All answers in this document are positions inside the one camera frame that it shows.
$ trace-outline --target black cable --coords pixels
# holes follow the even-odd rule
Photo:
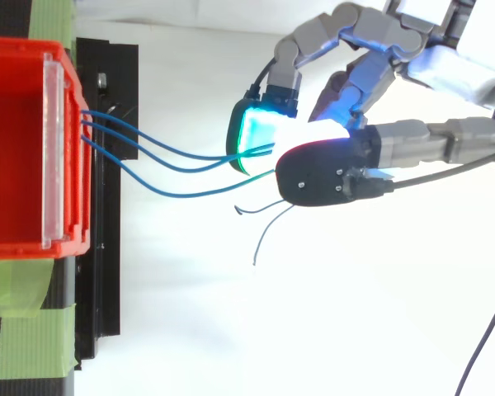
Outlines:
[[[263,212],[264,210],[266,209],[270,209],[272,208],[273,206],[275,205],[279,205],[281,204],[282,202],[285,202],[284,200],[278,200],[277,202],[273,202],[272,204],[269,204],[268,206],[265,206],[263,207],[262,209],[259,209],[259,210],[244,210],[244,209],[240,209],[238,206],[234,206],[234,209],[237,211],[237,213],[239,215],[255,215],[257,213],[261,213]]]
[[[265,76],[267,76],[267,74],[270,72],[270,68],[271,66],[273,66],[274,64],[276,64],[277,61],[275,58],[273,58],[272,60],[270,60],[270,62],[266,65],[266,67],[261,71],[261,73],[258,75],[257,79],[255,80],[255,82],[253,83],[253,85],[256,85],[257,87],[260,87],[261,84],[262,84],[262,80],[264,79]]]
[[[265,76],[267,76],[267,74],[270,72],[271,66],[273,66],[275,63],[276,63],[276,60],[275,60],[275,58],[273,58],[266,65],[266,67],[261,71],[261,73],[258,75],[255,82],[249,88],[249,91],[247,91],[247,97],[248,98],[254,99],[254,98],[258,97],[258,94],[261,91],[262,80],[264,79]]]
[[[495,154],[488,155],[487,157],[480,158],[472,163],[466,163],[465,165],[461,165],[459,167],[454,167],[453,169],[448,169],[444,172],[433,173],[431,175],[426,175],[422,177],[415,177],[413,179],[397,181],[394,183],[394,189],[399,190],[400,188],[418,186],[420,184],[435,182],[440,179],[445,179],[446,177],[460,175],[461,173],[465,173],[468,171],[472,171],[477,167],[483,167],[484,165],[488,165],[489,163],[495,163]]]
[[[456,389],[455,396],[460,396],[462,393],[462,388],[464,387],[465,381],[468,379],[469,372],[473,368],[473,365],[475,364],[475,361],[480,355],[480,352],[484,348],[484,345],[486,344],[486,341],[488,340],[489,336],[491,335],[493,329],[495,328],[495,314],[493,315],[492,321],[489,323],[488,328],[486,329],[486,332],[482,336],[482,340],[477,345],[477,349],[475,349],[474,354],[471,356],[471,359],[469,360],[469,363],[467,367],[465,368],[464,374],[462,375],[462,379],[460,380],[459,386]]]
[[[258,241],[258,245],[257,245],[257,250],[255,251],[255,257],[253,258],[253,265],[256,266],[257,265],[257,256],[258,256],[258,251],[260,250],[261,248],[261,245],[262,245],[262,241],[264,240],[264,237],[266,236],[266,233],[267,233],[267,230],[270,229],[271,225],[273,223],[275,223],[283,214],[285,214],[286,212],[288,212],[288,210],[290,210],[291,208],[293,208],[295,205],[292,205],[290,206],[288,209],[280,212],[267,226],[266,226],[266,229],[264,229],[264,232],[262,233],[262,236],[260,238],[260,240]]]

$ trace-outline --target blue light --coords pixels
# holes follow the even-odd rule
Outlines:
[[[238,152],[264,144],[274,144],[277,130],[292,120],[274,111],[247,109],[238,136]]]

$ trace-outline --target robotic hand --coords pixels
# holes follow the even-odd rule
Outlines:
[[[279,42],[267,67],[266,92],[259,100],[259,79],[235,108],[229,134],[239,122],[235,114],[248,107],[295,117],[298,69],[343,40],[369,52],[330,77],[310,121],[335,120],[350,138],[304,144],[282,156],[276,175],[285,200],[302,206],[347,203],[494,162],[495,17],[489,15],[495,16],[495,0],[391,0],[383,12],[344,3]],[[491,40],[483,41],[482,35]],[[396,74],[492,109],[493,118],[367,125],[365,113]],[[422,161],[465,165],[398,183],[366,176],[367,169],[414,167]]]

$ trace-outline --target wire bundle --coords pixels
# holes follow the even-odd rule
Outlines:
[[[224,155],[224,156],[203,156],[203,155],[196,155],[192,153],[186,153],[182,150],[179,150],[177,148],[173,148],[172,146],[169,146],[168,144],[165,144],[163,142],[160,142],[151,136],[145,134],[141,130],[138,130],[131,124],[128,124],[124,122],[123,120],[114,117],[113,115],[109,115],[106,113],[101,113],[99,111],[82,111],[83,114],[85,115],[90,115],[90,116],[95,116],[97,118],[113,122],[114,124],[120,125],[134,133],[136,133],[138,136],[148,140],[149,142],[157,145],[158,147],[162,149],[166,149],[167,151],[170,151],[171,153],[178,154],[182,157],[190,158],[190,159],[195,159],[195,160],[200,160],[200,161],[212,161],[210,165],[204,166],[204,167],[197,167],[197,168],[184,168],[184,167],[177,167],[175,165],[172,165],[171,163],[168,163],[167,161],[161,159],[154,153],[150,152],[147,150],[145,147],[140,145],[139,143],[134,142],[132,139],[127,138],[123,134],[120,134],[119,132],[108,128],[107,126],[100,125],[98,123],[93,123],[90,121],[83,120],[82,124],[87,125],[92,127],[95,130],[101,131],[104,134],[109,134],[110,136],[113,136],[122,142],[129,144],[132,147],[137,148],[139,151],[142,153],[146,154],[149,156],[151,159],[153,159],[155,162],[159,163],[160,165],[163,165],[164,167],[171,169],[175,172],[181,172],[181,173],[200,173],[200,172],[207,172],[210,171],[211,169],[215,169],[217,167],[220,167],[222,165],[225,165],[226,163],[230,163],[232,161],[235,161],[239,158],[253,158],[253,157],[262,157],[265,155],[271,154],[271,149],[273,148],[274,144],[266,144],[264,146],[256,147],[256,148],[251,148],[244,153],[239,153],[239,154],[234,154],[234,155]],[[90,145],[93,149],[95,149],[98,153],[101,153],[104,155],[106,158],[110,159],[113,163],[115,163],[117,166],[119,166],[121,169],[123,169],[125,172],[127,172],[129,175],[131,175],[139,184],[144,186],[145,188],[151,190],[152,192],[159,194],[161,196],[166,196],[169,198],[197,198],[201,196],[212,196],[216,194],[221,194],[223,192],[235,190],[239,187],[246,186],[247,184],[256,182],[257,180],[262,179],[265,176],[268,176],[272,174],[274,171],[270,170],[268,172],[264,172],[258,176],[252,177],[246,181],[242,181],[238,184],[232,185],[232,186],[227,186],[224,188],[219,188],[217,190],[211,190],[211,191],[204,191],[204,192],[196,192],[196,193],[191,193],[191,194],[177,194],[177,193],[172,193],[168,191],[163,191],[158,189],[157,187],[151,186],[149,183],[147,183],[143,178],[138,176],[134,171],[132,171],[129,167],[127,167],[122,161],[118,159],[114,154],[110,153],[103,147],[101,147],[99,144],[94,143],[91,141],[89,138],[86,136],[81,136],[82,141],[84,141],[86,144]]]

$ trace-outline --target white background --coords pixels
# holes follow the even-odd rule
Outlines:
[[[385,1],[354,2],[381,10]],[[285,35],[322,12],[332,13],[342,2],[344,0],[78,0],[78,15],[103,21]]]
[[[223,152],[233,105],[279,40],[90,21],[78,34],[139,44],[141,128],[203,154]],[[299,118],[354,56],[340,48],[304,68]],[[487,114],[396,82],[369,119]],[[181,175],[143,157],[129,165],[176,192],[243,179],[228,167]],[[122,184],[122,335],[100,341],[77,396],[449,396],[495,310],[495,164],[377,200],[294,208],[256,268],[257,240],[285,206],[240,217],[233,205],[277,200],[274,178],[198,200],[156,196],[126,175]],[[495,332],[463,395],[495,396]]]

